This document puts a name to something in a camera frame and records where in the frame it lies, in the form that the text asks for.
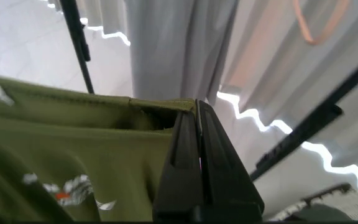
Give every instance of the clothing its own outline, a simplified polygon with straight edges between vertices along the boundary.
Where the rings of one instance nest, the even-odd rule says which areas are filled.
[[[190,99],[88,95],[0,78],[0,221],[151,221]]]

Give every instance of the black pole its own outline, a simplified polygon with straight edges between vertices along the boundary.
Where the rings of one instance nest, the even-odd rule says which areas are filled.
[[[342,109],[335,104],[358,85],[358,68],[320,103],[291,134],[277,146],[266,153],[257,163],[256,170],[251,173],[252,181],[258,179],[282,159],[295,151],[304,141],[322,130],[330,122],[342,114]]]
[[[92,81],[86,62],[91,60],[88,44],[83,31],[83,25],[80,22],[80,14],[75,0],[61,0],[60,5],[64,13],[68,31],[70,32],[71,41],[73,42],[75,53],[77,55],[78,63],[84,77],[86,89],[88,93],[94,94]]]

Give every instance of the gray curtain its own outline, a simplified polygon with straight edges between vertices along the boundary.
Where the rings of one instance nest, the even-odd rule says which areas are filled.
[[[134,96],[214,103],[237,0],[126,0]]]

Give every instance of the white tile floor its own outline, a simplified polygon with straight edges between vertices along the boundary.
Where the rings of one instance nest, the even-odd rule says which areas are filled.
[[[40,85],[86,92],[63,15],[45,1],[0,0],[0,75]],[[120,38],[103,39],[85,29],[91,61],[88,69],[97,94],[132,96],[129,48]],[[216,113],[249,172],[262,154],[284,136],[279,130],[261,133],[253,120],[234,117],[230,103],[217,99]],[[298,199],[351,175],[324,171],[321,158],[298,150],[261,177],[256,186],[265,200],[265,213],[275,212]]]
[[[132,96],[129,48],[85,29],[88,70],[100,95]],[[64,16],[36,0],[0,0],[0,75],[86,92]]]

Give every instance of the white print on shirt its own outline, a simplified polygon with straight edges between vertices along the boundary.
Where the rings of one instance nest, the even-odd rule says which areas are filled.
[[[38,181],[38,177],[35,173],[24,174],[23,183],[29,185]],[[79,205],[88,195],[93,193],[93,188],[90,179],[87,175],[79,175],[72,180],[66,181],[63,186],[63,190],[57,184],[42,184],[44,189],[54,194],[57,202],[61,206]],[[109,203],[100,203],[96,201],[96,205],[100,210],[111,210],[116,204],[116,201]]]

